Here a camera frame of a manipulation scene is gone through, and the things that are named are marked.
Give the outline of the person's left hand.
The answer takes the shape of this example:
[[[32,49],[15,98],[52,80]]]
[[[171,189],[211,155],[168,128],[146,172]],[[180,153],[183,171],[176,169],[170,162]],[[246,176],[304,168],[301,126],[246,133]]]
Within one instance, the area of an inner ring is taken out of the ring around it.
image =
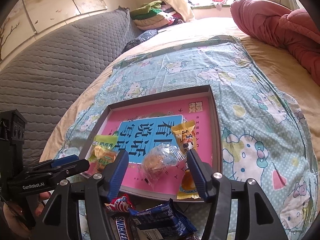
[[[34,216],[39,217],[44,210],[44,204],[43,202],[45,200],[48,200],[51,197],[51,192],[43,192],[38,195],[38,206],[34,210]],[[3,212],[5,220],[7,221],[7,224],[10,228],[10,230],[17,236],[21,237],[22,239],[28,239],[31,236],[32,231],[29,230],[22,222],[19,221],[17,218],[16,213],[12,211],[8,207],[7,204],[4,204],[3,206]]]

